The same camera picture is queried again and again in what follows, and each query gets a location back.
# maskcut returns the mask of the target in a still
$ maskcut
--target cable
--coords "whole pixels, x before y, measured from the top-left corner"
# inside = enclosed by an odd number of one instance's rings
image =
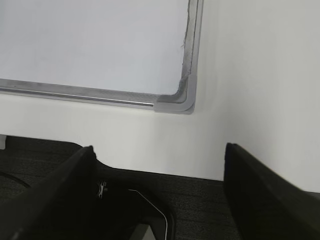
[[[2,171],[0,171],[0,176],[3,176],[3,177],[8,178],[8,179],[11,179],[11,180],[17,182],[18,184],[23,185],[27,189],[31,188],[31,186],[28,183],[22,181],[21,179],[17,178],[16,176],[12,176],[12,175],[10,175],[8,173],[5,173],[5,172],[2,172]]]

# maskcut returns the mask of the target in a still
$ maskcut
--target white surface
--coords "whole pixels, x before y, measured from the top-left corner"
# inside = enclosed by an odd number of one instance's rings
[[[175,94],[189,0],[0,0],[0,78]]]
[[[320,2],[205,0],[192,115],[0,95],[0,134],[93,145],[117,168],[223,178],[227,142],[320,192]]]

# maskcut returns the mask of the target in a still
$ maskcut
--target whiteboard frame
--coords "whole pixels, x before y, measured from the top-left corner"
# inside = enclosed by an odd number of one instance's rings
[[[181,80],[177,93],[157,95],[0,78],[0,93],[191,114],[195,107],[203,0],[189,0]]]

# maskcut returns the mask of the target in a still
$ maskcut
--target gray plastic corner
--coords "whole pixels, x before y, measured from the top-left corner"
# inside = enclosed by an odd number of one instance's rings
[[[153,109],[158,113],[192,114],[195,109],[196,91],[197,76],[189,75],[180,81],[176,94],[159,97]]]

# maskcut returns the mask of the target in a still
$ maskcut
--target whiteboard surface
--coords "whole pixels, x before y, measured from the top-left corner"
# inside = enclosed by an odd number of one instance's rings
[[[0,0],[0,78],[177,92],[189,0]]]

